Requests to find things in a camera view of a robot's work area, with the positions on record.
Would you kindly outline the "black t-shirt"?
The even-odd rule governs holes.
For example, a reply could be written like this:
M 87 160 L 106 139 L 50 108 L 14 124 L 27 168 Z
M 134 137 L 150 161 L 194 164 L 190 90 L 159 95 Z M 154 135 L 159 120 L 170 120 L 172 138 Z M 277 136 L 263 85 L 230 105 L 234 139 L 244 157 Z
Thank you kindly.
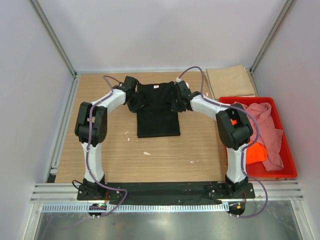
M 180 136 L 178 113 L 171 110 L 174 82 L 137 84 L 138 104 L 133 110 L 138 138 Z

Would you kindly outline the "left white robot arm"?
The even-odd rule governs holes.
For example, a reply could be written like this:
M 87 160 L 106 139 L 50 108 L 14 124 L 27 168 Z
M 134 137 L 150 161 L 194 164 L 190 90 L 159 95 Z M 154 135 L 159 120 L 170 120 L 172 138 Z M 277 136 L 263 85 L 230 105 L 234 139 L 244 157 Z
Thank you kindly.
M 74 133 L 83 149 L 85 174 L 77 187 L 78 200 L 101 200 L 112 189 L 105 185 L 102 166 L 102 146 L 108 131 L 108 114 L 121 105 L 137 103 L 135 86 L 115 86 L 98 100 L 80 104 Z

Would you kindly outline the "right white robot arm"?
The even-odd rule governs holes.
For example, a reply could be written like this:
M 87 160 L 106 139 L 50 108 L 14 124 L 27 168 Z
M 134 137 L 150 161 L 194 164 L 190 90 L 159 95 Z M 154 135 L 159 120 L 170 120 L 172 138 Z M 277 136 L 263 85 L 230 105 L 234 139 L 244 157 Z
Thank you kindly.
M 253 135 L 253 128 L 243 107 L 240 104 L 221 103 L 193 92 L 174 93 L 171 109 L 174 112 L 199 112 L 216 121 L 220 141 L 227 151 L 225 192 L 231 198 L 241 195 L 249 180 L 245 162 Z

